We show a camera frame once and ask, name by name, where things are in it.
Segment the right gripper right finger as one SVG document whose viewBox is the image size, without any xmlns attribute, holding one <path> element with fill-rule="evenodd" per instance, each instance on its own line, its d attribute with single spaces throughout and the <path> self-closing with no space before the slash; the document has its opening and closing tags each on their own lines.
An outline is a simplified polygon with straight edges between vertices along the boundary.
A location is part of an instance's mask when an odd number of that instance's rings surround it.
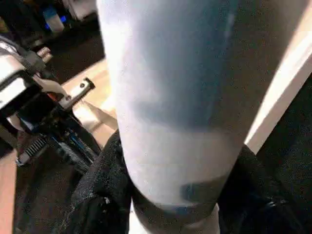
<svg viewBox="0 0 312 234">
<path fill-rule="evenodd" d="M 244 145 L 218 199 L 222 234 L 303 234 L 293 203 Z"/>
</svg>

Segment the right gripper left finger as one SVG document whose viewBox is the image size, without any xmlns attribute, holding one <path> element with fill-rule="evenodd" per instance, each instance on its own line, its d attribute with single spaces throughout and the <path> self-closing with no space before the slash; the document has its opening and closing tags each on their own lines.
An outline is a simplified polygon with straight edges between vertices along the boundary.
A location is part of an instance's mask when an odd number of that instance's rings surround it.
<svg viewBox="0 0 312 234">
<path fill-rule="evenodd" d="M 132 188 L 119 131 L 115 131 L 72 195 L 69 232 L 127 234 Z"/>
</svg>

